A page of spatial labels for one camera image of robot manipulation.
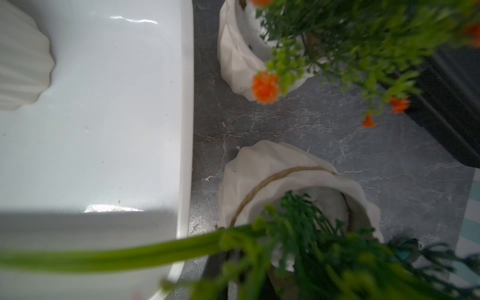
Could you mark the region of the twine pot pink flowers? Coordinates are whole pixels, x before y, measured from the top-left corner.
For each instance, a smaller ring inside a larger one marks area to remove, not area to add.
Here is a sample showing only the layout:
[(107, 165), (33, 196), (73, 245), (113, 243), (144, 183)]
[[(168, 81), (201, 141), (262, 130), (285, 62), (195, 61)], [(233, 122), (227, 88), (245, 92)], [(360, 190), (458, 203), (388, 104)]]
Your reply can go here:
[(285, 193), (278, 207), (252, 224), (131, 249), (95, 252), (2, 252), (1, 266), (54, 273), (129, 271), (176, 263), (201, 255), (240, 250), (211, 279), (191, 281), (192, 298), (213, 300), (231, 281), (240, 280), (238, 297), (257, 300), (282, 253), (276, 271), (292, 278), (302, 300), (477, 300), (478, 286), (456, 287), (427, 269), (401, 260), (397, 248), (375, 237), (372, 226), (345, 231), (331, 222), (307, 195)]

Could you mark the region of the white rectangular storage tray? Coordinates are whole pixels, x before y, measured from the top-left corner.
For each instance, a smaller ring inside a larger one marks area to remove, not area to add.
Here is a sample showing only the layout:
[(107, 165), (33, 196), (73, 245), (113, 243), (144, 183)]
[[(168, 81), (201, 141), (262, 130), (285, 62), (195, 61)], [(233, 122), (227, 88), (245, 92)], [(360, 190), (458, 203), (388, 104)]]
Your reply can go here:
[(1, 113), (1, 249), (110, 250), (188, 233), (191, 1), (15, 1), (51, 86)]

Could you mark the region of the twine pot orange flowers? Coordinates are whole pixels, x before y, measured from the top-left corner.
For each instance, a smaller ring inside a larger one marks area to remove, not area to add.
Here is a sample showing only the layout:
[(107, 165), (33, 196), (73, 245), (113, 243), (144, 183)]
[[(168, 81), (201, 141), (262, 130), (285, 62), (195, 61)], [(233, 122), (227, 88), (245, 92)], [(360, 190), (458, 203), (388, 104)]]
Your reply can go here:
[(480, 45), (478, 1), (225, 1), (217, 58), (232, 92), (272, 105), (320, 76), (359, 88), (362, 125), (420, 93), (420, 65), (441, 46)]

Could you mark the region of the ribbed pot orange flowers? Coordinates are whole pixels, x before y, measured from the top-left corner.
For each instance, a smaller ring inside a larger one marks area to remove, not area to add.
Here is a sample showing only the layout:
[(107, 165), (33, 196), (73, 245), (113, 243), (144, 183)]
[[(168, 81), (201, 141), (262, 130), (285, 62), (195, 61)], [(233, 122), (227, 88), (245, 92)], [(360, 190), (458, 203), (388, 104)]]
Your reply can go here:
[(50, 86), (54, 67), (50, 40), (35, 20), (9, 1), (1, 1), (1, 110), (36, 102)]

